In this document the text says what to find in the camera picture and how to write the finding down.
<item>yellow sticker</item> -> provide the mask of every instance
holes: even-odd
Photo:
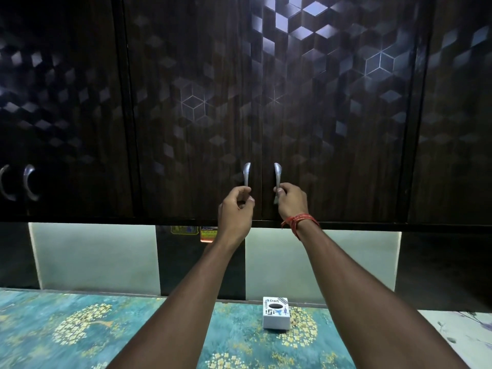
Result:
[[[171,226],[172,234],[197,235],[197,226],[173,225]]]
[[[202,226],[200,227],[200,241],[201,242],[213,242],[217,237],[216,226]]]

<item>person's left hand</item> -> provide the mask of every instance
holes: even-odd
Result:
[[[218,207],[217,240],[224,240],[234,250],[243,242],[251,229],[254,199],[251,188],[237,186]]]

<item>person's right arm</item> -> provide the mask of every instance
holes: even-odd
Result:
[[[280,186],[284,220],[308,213],[305,192],[289,183]],[[357,368],[468,368],[417,310],[357,264],[316,223],[300,221],[297,234]]]

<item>silver handle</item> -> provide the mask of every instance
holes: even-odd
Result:
[[[251,167],[251,163],[247,162],[243,168],[243,176],[244,176],[244,186],[248,186],[249,180],[249,167]]]
[[[280,189],[280,175],[282,174],[282,166],[279,165],[279,163],[274,163],[275,167],[275,180],[276,180],[276,186],[277,186],[277,191]],[[279,194],[275,194],[275,200],[274,204],[279,204]]]
[[[15,202],[15,201],[17,200],[17,198],[15,197],[15,195],[14,195],[14,194],[7,194],[7,192],[6,192],[6,191],[5,191],[5,189],[3,188],[3,181],[2,181],[2,179],[3,179],[3,174],[4,174],[5,172],[7,172],[9,169],[10,169],[10,165],[5,164],[5,165],[2,167],[2,169],[0,170],[0,193],[3,195],[3,197],[4,197],[5,199],[8,199],[9,201],[14,201],[14,202]]]
[[[32,164],[28,164],[26,168],[24,169],[24,176],[23,176],[23,182],[24,182],[24,189],[26,190],[26,193],[28,194],[28,197],[30,200],[37,202],[39,200],[39,195],[34,194],[31,192],[29,188],[29,176],[31,173],[33,173],[36,170]]]

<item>red thread bracelet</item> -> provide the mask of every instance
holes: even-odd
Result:
[[[300,241],[301,239],[299,238],[299,236],[297,235],[297,223],[299,221],[302,221],[302,220],[312,220],[316,223],[317,226],[319,226],[319,223],[316,221],[316,219],[314,217],[312,217],[310,214],[308,213],[300,213],[299,215],[295,215],[295,216],[290,216],[290,217],[287,217],[285,219],[285,221],[281,224],[281,228],[283,229],[283,226],[285,224],[289,225],[290,226],[290,229],[292,229],[292,233],[294,233],[294,235],[297,237],[297,239]]]

